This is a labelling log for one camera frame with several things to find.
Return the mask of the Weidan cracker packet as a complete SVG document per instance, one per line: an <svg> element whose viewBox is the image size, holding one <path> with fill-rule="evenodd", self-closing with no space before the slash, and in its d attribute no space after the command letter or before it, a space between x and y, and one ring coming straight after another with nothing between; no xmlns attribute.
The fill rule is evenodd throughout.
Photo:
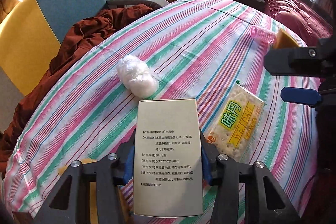
<svg viewBox="0 0 336 224"><path fill-rule="evenodd" d="M241 161L261 117L265 102L234 84L217 115L206 141L220 153Z"/></svg>

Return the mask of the tall yellow sponge block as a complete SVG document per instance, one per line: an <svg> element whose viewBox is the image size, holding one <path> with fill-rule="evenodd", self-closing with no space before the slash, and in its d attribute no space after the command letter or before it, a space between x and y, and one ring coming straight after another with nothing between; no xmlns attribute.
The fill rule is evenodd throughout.
<svg viewBox="0 0 336 224"><path fill-rule="evenodd" d="M130 215L130 208L126 202L126 199L123 196L123 193L120 188L117 188L118 196L121 202L121 209L123 214L123 219L125 223L134 223L133 218ZM89 213L90 213L90 222L98 223L98 213L97 213L97 201L96 201L96 182L89 183Z"/></svg>

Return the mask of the rust red blanket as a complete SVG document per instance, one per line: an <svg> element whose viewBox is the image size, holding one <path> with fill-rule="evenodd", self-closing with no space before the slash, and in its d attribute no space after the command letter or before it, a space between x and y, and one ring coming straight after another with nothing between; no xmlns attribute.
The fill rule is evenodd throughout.
<svg viewBox="0 0 336 224"><path fill-rule="evenodd" d="M131 7L103 9L70 28L58 54L51 60L49 69L37 86L17 104L13 120L1 136L1 174L6 173L7 161L18 137L57 81L93 47L152 11L152 7L143 3Z"/></svg>

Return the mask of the pink plastic hair roller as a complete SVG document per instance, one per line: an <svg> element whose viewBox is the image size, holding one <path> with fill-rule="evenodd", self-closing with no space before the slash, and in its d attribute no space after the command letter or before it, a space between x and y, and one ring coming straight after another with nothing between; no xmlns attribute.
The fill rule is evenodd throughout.
<svg viewBox="0 0 336 224"><path fill-rule="evenodd" d="M250 29L250 36L263 43L272 44L276 38L273 31L267 30L262 26L253 25Z"/></svg>

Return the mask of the yellow sponge wedge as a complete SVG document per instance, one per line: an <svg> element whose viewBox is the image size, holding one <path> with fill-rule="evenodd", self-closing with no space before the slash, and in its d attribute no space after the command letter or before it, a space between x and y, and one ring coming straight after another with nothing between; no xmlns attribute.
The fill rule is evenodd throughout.
<svg viewBox="0 0 336 224"><path fill-rule="evenodd" d="M298 48L299 43L284 29L280 28L275 36L272 47L274 49Z"/></svg>

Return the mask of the striped pink green tablecloth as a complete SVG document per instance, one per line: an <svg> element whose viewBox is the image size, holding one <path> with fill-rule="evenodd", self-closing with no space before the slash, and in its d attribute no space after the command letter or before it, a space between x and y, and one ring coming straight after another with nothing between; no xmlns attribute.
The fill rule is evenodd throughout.
<svg viewBox="0 0 336 224"><path fill-rule="evenodd" d="M131 136L138 99L116 76L120 58L134 55L159 78L155 99L195 98L207 134L235 83L265 102L242 160L263 161L302 214L317 170L315 111L285 103L286 86L317 89L319 80L272 76L263 65L268 46L253 25L277 31L268 15L230 0L180 0L135 21L93 47L40 103L7 162L1 199L10 212L36 215L75 159L101 159Z"/></svg>

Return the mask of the cream printed carton box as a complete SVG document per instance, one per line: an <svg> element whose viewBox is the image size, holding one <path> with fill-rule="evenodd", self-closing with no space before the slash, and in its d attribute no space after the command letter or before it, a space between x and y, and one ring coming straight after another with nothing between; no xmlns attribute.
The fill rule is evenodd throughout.
<svg viewBox="0 0 336 224"><path fill-rule="evenodd" d="M133 210L159 218L203 213L201 135L194 98L140 101Z"/></svg>

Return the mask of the pink bedspread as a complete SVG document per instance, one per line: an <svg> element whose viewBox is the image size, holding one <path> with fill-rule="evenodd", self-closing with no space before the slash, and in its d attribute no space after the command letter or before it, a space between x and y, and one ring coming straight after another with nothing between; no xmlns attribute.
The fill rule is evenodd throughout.
<svg viewBox="0 0 336 224"><path fill-rule="evenodd" d="M307 46L316 46L319 39L333 34L332 26L300 0L266 0L264 13L293 31Z"/></svg>

